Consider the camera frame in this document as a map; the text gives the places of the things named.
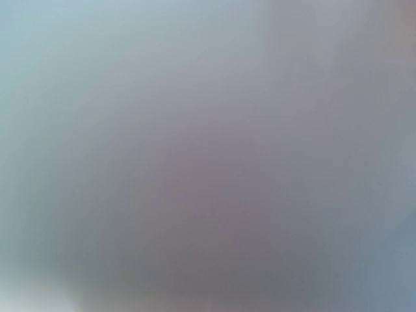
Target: blurred background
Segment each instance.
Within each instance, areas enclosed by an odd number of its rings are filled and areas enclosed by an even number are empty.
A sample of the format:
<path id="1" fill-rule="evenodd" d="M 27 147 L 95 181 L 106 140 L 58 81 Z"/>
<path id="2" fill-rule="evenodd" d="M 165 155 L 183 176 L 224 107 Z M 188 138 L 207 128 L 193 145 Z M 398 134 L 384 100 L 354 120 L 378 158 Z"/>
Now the blurred background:
<path id="1" fill-rule="evenodd" d="M 3 0 L 0 310 L 411 311 L 415 16 Z"/>

